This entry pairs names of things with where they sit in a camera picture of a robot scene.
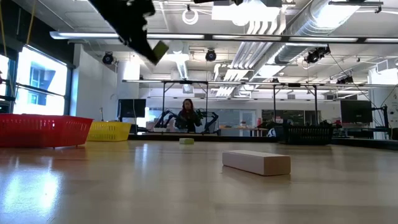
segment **red basket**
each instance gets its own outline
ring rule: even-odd
[[[0,147],[61,147],[84,144],[92,119],[74,116],[0,114]]]

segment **wooden floor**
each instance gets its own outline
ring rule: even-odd
[[[292,157],[291,175],[223,150]],[[0,223],[398,223],[398,152],[264,143],[91,142],[0,149]]]

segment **yellow cable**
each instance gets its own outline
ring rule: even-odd
[[[29,31],[28,31],[28,33],[27,33],[26,45],[29,45],[29,41],[30,41],[30,32],[32,31],[33,19],[34,19],[34,17],[35,17],[35,10],[36,10],[36,0],[34,0],[34,2],[33,2],[32,17],[30,18]]]
[[[0,2],[0,24],[1,24],[1,38],[4,46],[4,56],[7,57],[6,35],[4,34],[4,24],[2,22],[1,2]]]

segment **black basket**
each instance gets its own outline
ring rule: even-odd
[[[275,134],[280,143],[324,146],[331,143],[332,127],[277,126]]]

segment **yellow basket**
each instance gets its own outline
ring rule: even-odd
[[[87,141],[125,141],[129,137],[130,127],[129,123],[94,121]]]

